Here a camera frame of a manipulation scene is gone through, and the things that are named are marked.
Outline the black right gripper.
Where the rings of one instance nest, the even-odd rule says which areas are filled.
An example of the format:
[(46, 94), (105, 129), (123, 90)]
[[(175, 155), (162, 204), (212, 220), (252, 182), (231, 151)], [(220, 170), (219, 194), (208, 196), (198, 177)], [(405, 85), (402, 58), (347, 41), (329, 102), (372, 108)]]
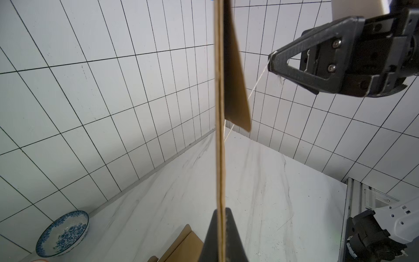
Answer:
[(269, 72), (315, 95), (394, 95), (419, 72), (419, 3), (393, 1), (386, 15), (348, 16), (308, 29), (268, 57)]

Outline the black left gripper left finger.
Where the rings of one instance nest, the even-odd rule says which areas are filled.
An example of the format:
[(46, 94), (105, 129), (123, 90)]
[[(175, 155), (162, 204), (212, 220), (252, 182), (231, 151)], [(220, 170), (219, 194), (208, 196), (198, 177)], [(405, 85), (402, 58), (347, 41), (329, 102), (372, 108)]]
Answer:
[(218, 221), (214, 210), (198, 262), (218, 262)]

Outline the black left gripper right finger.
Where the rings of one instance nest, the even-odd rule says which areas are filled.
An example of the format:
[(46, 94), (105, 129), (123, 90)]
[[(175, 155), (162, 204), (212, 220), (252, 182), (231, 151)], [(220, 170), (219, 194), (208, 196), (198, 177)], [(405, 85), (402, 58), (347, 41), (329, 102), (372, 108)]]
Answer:
[(240, 234), (230, 208), (226, 208), (226, 261), (248, 262)]

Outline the brown kraft file bags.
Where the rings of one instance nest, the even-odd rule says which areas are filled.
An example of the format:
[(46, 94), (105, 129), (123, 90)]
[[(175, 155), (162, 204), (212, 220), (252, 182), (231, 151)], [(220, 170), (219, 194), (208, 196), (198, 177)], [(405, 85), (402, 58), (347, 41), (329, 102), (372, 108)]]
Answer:
[(217, 251), (220, 262), (227, 261), (227, 215), (225, 204), (226, 120), (250, 131), (251, 117), (244, 75), (240, 61), (230, 1), (214, 1), (215, 92), (216, 92), (216, 200)]

